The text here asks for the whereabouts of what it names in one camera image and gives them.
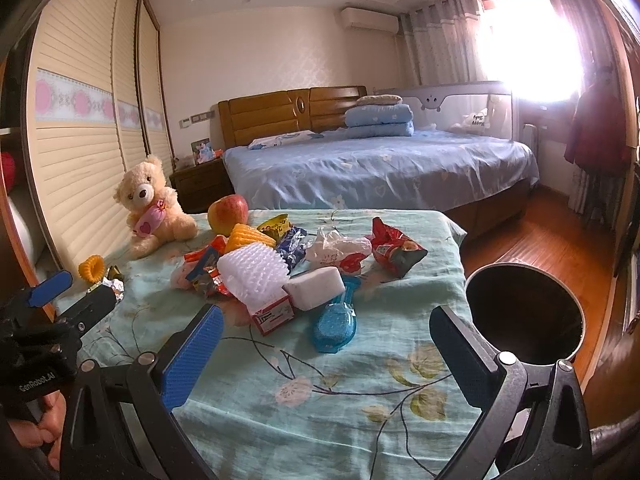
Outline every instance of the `metal bolt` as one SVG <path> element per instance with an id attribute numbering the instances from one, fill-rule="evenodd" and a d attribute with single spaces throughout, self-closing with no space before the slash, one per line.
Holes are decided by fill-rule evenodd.
<path id="1" fill-rule="evenodd" d="M 511 352 L 500 352 L 498 354 L 498 359 L 503 365 L 514 365 L 518 361 L 518 358 L 512 354 Z"/>
<path id="2" fill-rule="evenodd" d="M 562 370 L 564 370 L 565 372 L 570 372 L 571 370 L 574 369 L 573 366 L 571 366 L 571 363 L 568 361 L 565 361 L 564 359 L 560 359 L 558 361 L 558 366 L 562 368 Z"/>
<path id="3" fill-rule="evenodd" d="M 94 367 L 95 367 L 95 363 L 94 363 L 94 360 L 93 360 L 93 359 L 87 359 L 85 362 L 83 362 L 83 363 L 80 365 L 80 369 L 81 369 L 83 372 L 90 372 L 91 370 L 93 370 L 93 369 L 94 369 Z"/>
<path id="4" fill-rule="evenodd" d="M 151 364 L 155 360 L 156 355 L 153 354 L 153 352 L 145 352 L 143 354 L 140 354 L 140 356 L 138 357 L 138 362 L 144 366 Z"/>

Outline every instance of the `red jacket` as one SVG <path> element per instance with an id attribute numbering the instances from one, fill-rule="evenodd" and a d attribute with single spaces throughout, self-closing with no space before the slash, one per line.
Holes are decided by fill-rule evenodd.
<path id="1" fill-rule="evenodd" d="M 629 167 L 625 109 L 606 86 L 590 86 L 578 100 L 564 158 L 589 173 L 622 176 Z"/>

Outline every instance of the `small cardboard box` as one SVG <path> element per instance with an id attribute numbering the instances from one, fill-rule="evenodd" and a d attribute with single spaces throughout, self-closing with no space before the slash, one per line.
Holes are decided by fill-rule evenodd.
<path id="1" fill-rule="evenodd" d="M 280 325 L 290 321 L 295 316 L 293 307 L 289 301 L 289 296 L 284 290 L 282 296 L 276 298 L 267 306 L 262 307 L 251 316 L 255 325 L 262 335 L 267 335 L 277 329 Z"/>

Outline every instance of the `sunlight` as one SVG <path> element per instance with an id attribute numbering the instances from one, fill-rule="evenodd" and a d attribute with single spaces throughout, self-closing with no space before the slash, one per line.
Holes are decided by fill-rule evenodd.
<path id="1" fill-rule="evenodd" d="M 479 40 L 488 78 L 534 101 L 568 99 L 580 89 L 580 50 L 550 0 L 491 0 Z"/>

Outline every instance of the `human hand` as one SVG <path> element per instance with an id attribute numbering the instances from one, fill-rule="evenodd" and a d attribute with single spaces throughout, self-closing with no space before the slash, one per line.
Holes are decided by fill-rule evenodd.
<path id="1" fill-rule="evenodd" d="M 36 426 L 26 420 L 9 420 L 9 427 L 22 447 L 40 447 L 45 442 L 53 447 L 49 452 L 49 465 L 60 470 L 60 444 L 65 421 L 66 400 L 60 392 L 43 397 L 46 410 Z"/>

